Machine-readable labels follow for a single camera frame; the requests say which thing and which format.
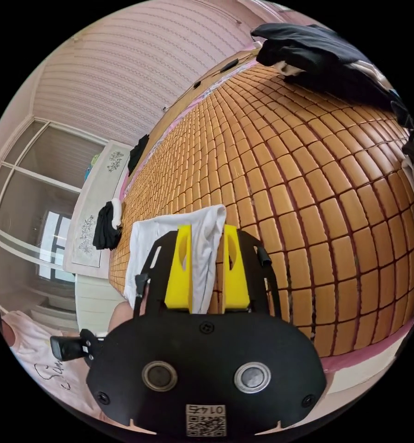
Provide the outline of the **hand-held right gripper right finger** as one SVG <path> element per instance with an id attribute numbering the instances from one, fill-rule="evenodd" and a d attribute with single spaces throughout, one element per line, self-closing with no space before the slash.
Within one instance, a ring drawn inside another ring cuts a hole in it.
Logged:
<path id="1" fill-rule="evenodd" d="M 224 226 L 222 311 L 247 311 L 250 296 L 237 228 Z"/>

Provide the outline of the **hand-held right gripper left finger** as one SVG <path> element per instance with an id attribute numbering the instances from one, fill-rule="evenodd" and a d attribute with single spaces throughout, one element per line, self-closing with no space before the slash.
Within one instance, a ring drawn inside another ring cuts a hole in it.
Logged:
<path id="1" fill-rule="evenodd" d="M 170 310 L 192 312 L 192 229 L 181 225 L 176 232 L 174 253 L 167 284 L 165 305 Z"/>

